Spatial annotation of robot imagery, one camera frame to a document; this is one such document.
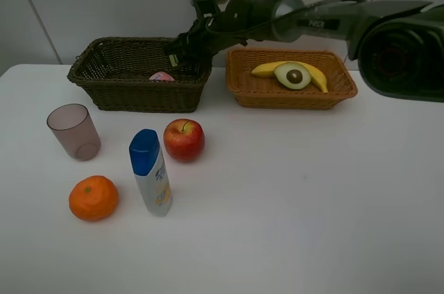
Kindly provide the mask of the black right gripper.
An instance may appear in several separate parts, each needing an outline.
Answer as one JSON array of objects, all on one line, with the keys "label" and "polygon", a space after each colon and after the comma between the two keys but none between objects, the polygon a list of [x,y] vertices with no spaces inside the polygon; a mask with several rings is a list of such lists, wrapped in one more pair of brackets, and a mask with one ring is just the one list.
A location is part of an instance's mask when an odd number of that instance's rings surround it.
[{"label": "black right gripper", "polygon": [[219,51],[243,44],[242,37],[216,35],[215,31],[209,31],[213,21],[213,17],[196,20],[187,32],[165,44],[165,54],[174,55],[176,62],[194,62],[212,58]]}]

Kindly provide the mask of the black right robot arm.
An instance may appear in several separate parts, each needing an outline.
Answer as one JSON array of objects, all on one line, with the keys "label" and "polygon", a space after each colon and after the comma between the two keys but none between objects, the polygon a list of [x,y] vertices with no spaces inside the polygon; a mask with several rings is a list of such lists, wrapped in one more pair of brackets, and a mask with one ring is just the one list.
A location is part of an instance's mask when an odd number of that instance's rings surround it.
[{"label": "black right robot arm", "polygon": [[343,40],[364,82],[391,98],[443,100],[443,7],[429,1],[229,0],[198,12],[165,46],[176,64],[210,58],[248,40],[294,42],[303,35]]}]

